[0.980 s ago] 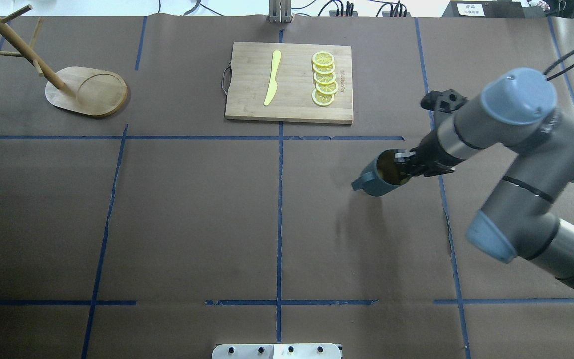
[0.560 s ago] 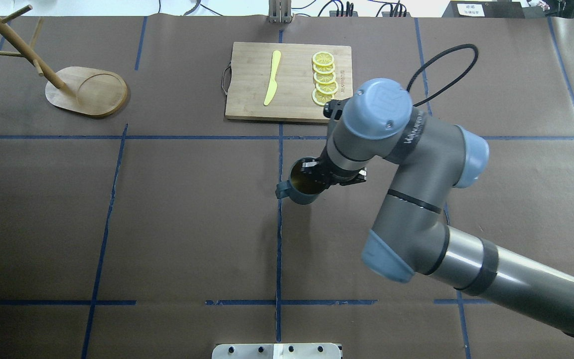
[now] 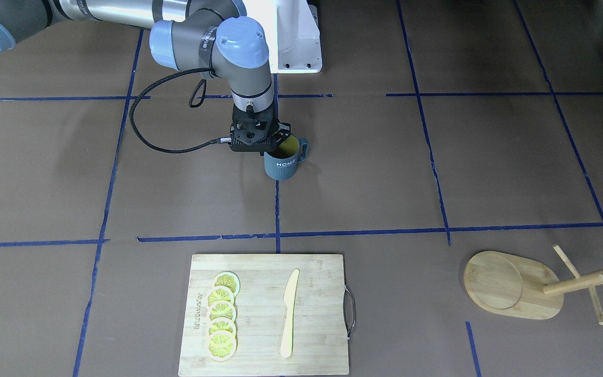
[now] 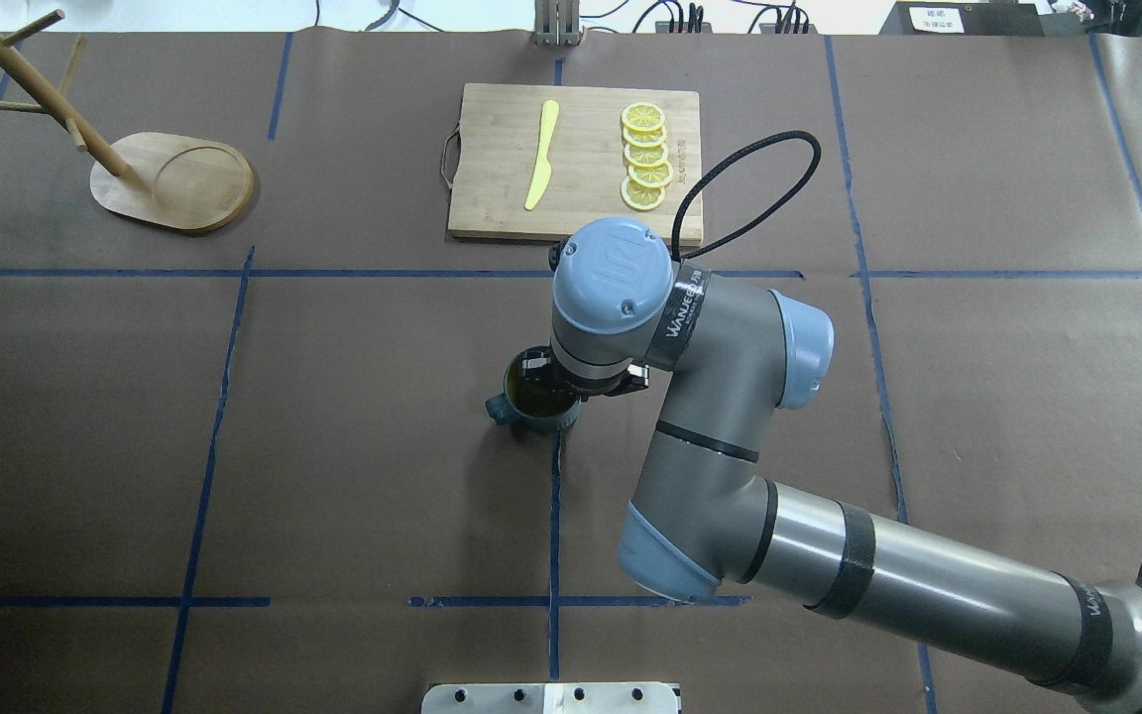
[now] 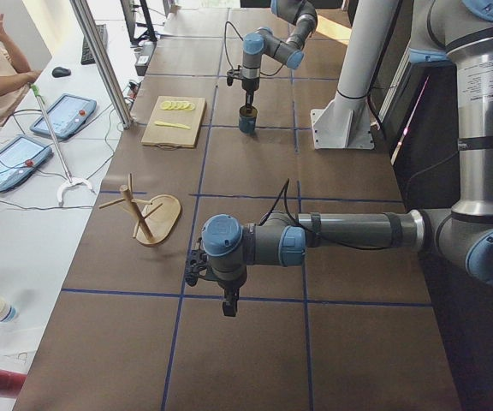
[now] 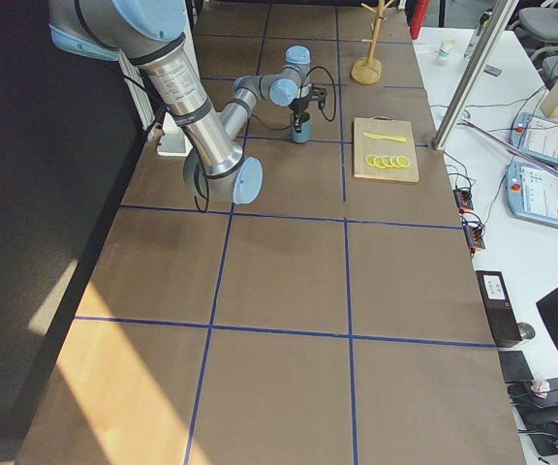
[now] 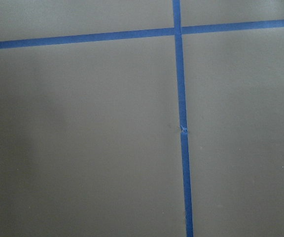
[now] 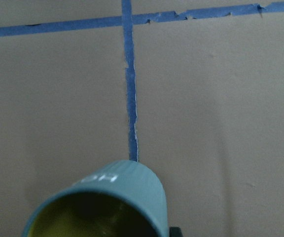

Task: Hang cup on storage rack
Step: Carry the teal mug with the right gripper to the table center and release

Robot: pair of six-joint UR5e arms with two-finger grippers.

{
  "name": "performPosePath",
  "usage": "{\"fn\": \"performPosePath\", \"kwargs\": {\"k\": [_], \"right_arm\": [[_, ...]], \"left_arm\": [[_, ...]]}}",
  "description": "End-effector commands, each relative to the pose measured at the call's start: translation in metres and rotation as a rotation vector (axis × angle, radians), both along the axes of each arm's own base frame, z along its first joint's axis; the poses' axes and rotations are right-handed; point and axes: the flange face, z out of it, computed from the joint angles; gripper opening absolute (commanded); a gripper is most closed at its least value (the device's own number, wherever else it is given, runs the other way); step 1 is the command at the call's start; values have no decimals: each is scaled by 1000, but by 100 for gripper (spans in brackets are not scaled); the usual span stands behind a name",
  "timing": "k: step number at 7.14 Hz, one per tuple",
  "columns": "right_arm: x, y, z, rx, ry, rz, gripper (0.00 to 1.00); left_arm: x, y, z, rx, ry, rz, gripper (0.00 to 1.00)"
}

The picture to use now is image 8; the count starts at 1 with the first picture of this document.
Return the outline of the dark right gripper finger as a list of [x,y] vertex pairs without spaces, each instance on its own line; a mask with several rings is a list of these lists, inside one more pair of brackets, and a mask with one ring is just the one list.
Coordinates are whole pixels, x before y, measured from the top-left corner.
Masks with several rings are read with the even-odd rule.
[[180,227],[169,227],[169,237],[182,237],[182,230]]

